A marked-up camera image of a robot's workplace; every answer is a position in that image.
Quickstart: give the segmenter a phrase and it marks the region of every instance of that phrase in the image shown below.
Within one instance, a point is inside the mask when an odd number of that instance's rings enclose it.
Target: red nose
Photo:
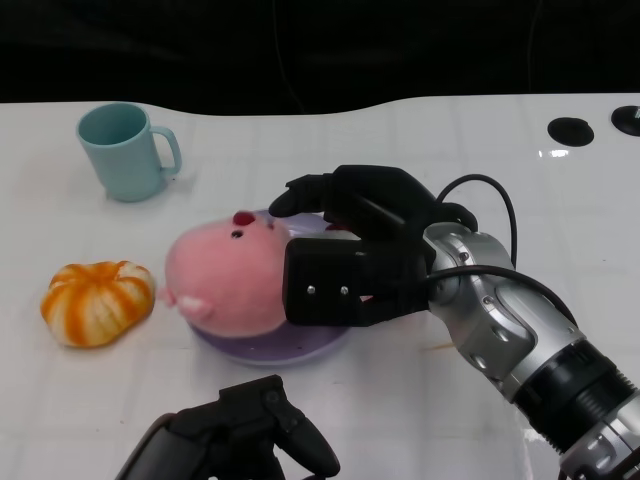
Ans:
[[[239,227],[246,227],[255,221],[256,216],[251,212],[238,212],[233,216],[233,224]]]

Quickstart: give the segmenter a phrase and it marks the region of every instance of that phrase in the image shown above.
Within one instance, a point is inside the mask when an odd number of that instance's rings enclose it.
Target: black cable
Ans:
[[[538,5],[536,5],[536,9],[533,12],[531,26],[529,27],[529,41],[527,42],[527,85],[529,87],[529,93],[533,92],[533,35],[536,31],[538,19],[540,18],[543,2],[544,0],[538,0]]]
[[[460,177],[457,180],[454,180],[453,182],[451,182],[449,185],[447,185],[444,188],[444,190],[440,192],[440,195],[438,195],[438,198],[436,198],[436,202],[442,203],[444,198],[447,195],[449,195],[449,193],[451,193],[451,191],[454,188],[462,185],[463,183],[471,182],[471,181],[488,183],[498,191],[498,193],[502,197],[502,200],[504,200],[504,204],[507,207],[507,214],[509,215],[509,226],[511,229],[511,263],[513,264],[513,268],[515,268],[516,261],[518,260],[518,224],[516,222],[516,212],[515,212],[515,209],[513,208],[513,203],[511,202],[511,198],[509,198],[509,194],[507,193],[507,191],[504,189],[502,185],[500,185],[493,178],[488,177],[486,175],[481,175],[478,173],[465,175],[464,177]]]
[[[280,78],[282,78],[282,82],[287,87],[287,90],[289,91],[289,95],[298,106],[298,111],[304,115],[307,113],[306,110],[304,109],[304,105],[302,104],[302,102],[300,101],[300,98],[298,98],[298,95],[296,94],[295,90],[291,86],[291,83],[289,82],[289,78],[287,77],[287,73],[284,70],[284,62],[282,61],[282,54],[280,52],[280,40],[278,39],[278,13],[277,13],[278,9],[276,6],[277,1],[278,0],[271,1],[271,18],[273,20],[273,38],[275,40],[276,56],[278,57],[278,68],[280,69]]]
[[[440,270],[438,272],[430,274],[420,283],[432,284],[433,282],[439,282],[447,278],[460,277],[463,275],[493,275],[496,277],[507,278],[509,280],[522,283],[523,285],[526,285],[531,289],[537,291],[538,293],[544,295],[547,300],[549,300],[551,304],[562,315],[567,317],[567,320],[577,326],[576,320],[573,317],[571,310],[569,310],[569,308],[564,304],[560,297],[553,292],[553,290],[551,290],[546,285],[543,285],[539,281],[528,277],[527,275],[516,272],[515,270],[509,270],[508,268],[496,267],[492,265],[468,265],[464,267],[447,268],[445,270]]]

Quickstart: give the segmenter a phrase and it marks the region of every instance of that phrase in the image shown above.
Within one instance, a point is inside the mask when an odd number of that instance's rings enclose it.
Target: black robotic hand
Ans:
[[[361,239],[289,242],[283,302],[294,324],[368,326],[427,310],[420,281],[435,252],[423,241],[424,229],[439,222],[478,229],[467,209],[437,201],[399,168],[344,165],[287,187],[271,204],[271,215],[324,212],[325,220]]]
[[[276,375],[220,391],[220,399],[160,417],[116,480],[284,480],[274,444],[316,477],[340,464],[318,429],[287,400]]]
[[[274,217],[324,212],[326,221],[347,227],[366,241],[422,238],[422,225],[459,222],[475,232],[478,223],[464,207],[437,202],[404,170],[343,165],[324,175],[305,175],[286,184],[289,191],[269,207]]]

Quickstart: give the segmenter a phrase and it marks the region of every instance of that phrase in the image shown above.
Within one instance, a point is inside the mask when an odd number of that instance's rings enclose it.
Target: mug handle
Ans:
[[[149,131],[151,133],[157,133],[158,135],[162,135],[169,142],[169,146],[171,147],[171,153],[173,154],[173,167],[162,167],[162,171],[169,175],[176,175],[180,169],[182,168],[182,154],[180,153],[180,147],[178,146],[178,141],[176,140],[176,136],[173,134],[171,130],[165,127],[154,127],[152,126]]]

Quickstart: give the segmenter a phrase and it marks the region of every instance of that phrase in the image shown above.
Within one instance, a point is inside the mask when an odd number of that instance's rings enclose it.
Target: purple plate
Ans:
[[[271,219],[266,210],[256,212]],[[324,232],[329,225],[318,215],[302,213],[283,219],[292,237]],[[290,365],[327,353],[349,331],[346,327],[299,327],[284,323],[265,335],[222,338],[190,325],[194,332],[224,355],[250,365]]]

